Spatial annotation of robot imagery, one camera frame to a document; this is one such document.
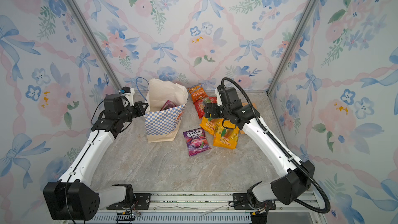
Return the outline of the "blue checkered paper bag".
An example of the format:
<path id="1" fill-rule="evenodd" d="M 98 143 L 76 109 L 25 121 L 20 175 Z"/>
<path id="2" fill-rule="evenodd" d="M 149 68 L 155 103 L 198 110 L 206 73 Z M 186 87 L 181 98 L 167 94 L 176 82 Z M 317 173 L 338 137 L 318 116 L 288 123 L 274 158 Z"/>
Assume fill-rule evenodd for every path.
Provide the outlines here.
<path id="1" fill-rule="evenodd" d="M 160 79 L 149 80 L 146 99 L 149 107 L 145 112 L 145 129 L 149 143 L 171 142 L 175 139 L 188 101 L 185 86 Z M 160 111 L 167 100 L 177 107 Z"/>

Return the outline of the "purple grape candy bag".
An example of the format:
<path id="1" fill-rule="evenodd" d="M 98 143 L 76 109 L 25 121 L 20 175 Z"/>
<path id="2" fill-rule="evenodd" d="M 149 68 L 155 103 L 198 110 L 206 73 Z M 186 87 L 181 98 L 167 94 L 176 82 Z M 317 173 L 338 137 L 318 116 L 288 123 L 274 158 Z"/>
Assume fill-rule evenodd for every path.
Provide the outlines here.
<path id="1" fill-rule="evenodd" d="M 174 107 L 177 107 L 177 105 L 175 103 L 173 103 L 172 101 L 167 100 L 165 102 L 165 104 L 161 107 L 160 111 L 165 111 L 165 110 L 168 110 L 168 109 L 174 108 Z"/>

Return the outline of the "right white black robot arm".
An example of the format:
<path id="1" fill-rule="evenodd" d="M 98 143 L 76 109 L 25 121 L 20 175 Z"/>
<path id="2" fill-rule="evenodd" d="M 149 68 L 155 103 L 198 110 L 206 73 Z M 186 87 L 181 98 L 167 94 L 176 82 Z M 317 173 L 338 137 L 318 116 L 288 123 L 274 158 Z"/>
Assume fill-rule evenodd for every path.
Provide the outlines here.
<path id="1" fill-rule="evenodd" d="M 268 128 L 253 105 L 243 105 L 236 89 L 219 85 L 216 103 L 205 107 L 205 117 L 229 121 L 248 135 L 266 155 L 278 178 L 259 182 L 247 190 L 250 205 L 258 208 L 268 200 L 278 200 L 284 205 L 299 203 L 300 196 L 311 187 L 310 176 L 315 167 L 293 154 Z"/>

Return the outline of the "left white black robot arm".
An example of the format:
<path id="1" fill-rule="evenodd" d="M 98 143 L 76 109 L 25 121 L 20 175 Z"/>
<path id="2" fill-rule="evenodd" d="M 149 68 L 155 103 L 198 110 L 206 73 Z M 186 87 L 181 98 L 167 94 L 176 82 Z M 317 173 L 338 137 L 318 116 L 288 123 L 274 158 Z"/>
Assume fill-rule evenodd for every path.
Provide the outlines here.
<path id="1" fill-rule="evenodd" d="M 100 160 L 117 136 L 133 119 L 145 115 L 148 103 L 133 100 L 134 89 L 124 87 L 104 98 L 104 110 L 92 124 L 81 152 L 56 182 L 49 182 L 43 195 L 53 220 L 89 221 L 111 205 L 131 210 L 137 200 L 132 185 L 116 184 L 98 192 L 91 182 Z"/>

